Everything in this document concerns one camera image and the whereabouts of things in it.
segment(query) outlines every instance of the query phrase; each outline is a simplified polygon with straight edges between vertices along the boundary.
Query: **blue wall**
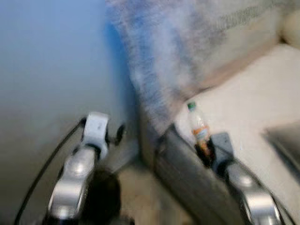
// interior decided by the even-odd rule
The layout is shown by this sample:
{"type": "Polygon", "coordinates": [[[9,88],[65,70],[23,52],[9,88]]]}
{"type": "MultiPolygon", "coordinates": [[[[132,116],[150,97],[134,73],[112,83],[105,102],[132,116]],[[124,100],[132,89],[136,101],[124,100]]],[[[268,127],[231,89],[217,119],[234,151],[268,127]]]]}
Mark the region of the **blue wall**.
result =
{"type": "MultiPolygon", "coordinates": [[[[137,152],[135,95],[125,59],[103,0],[1,1],[0,223],[13,219],[42,163],[89,111],[109,114],[111,133],[126,122],[121,148],[137,152]]],[[[25,221],[44,212],[57,170],[79,137],[53,162],[25,221]]]]}

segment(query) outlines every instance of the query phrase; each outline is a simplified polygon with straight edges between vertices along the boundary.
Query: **bottle cap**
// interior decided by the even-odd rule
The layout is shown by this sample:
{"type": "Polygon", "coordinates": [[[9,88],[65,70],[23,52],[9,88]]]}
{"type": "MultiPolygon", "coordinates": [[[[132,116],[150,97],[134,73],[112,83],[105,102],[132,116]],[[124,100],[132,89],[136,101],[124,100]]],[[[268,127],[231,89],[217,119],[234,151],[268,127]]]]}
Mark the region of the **bottle cap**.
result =
{"type": "Polygon", "coordinates": [[[187,104],[187,107],[189,110],[193,110],[194,108],[196,108],[196,102],[190,102],[187,104]]]}

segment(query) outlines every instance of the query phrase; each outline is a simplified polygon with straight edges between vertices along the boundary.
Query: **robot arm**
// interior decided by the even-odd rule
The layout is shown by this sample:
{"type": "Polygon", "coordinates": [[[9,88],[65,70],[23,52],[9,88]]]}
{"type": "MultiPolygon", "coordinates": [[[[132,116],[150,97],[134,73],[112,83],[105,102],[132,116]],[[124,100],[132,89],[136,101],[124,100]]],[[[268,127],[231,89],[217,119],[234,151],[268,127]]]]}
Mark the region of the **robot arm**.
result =
{"type": "Polygon", "coordinates": [[[47,217],[76,220],[80,217],[93,169],[108,153],[105,141],[109,117],[92,112],[88,115],[79,147],[67,158],[61,177],[53,190],[47,217]]]}
{"type": "Polygon", "coordinates": [[[216,160],[212,170],[224,179],[232,196],[240,205],[246,225],[293,224],[286,211],[272,194],[233,157],[233,148],[227,133],[212,135],[216,160]]]}

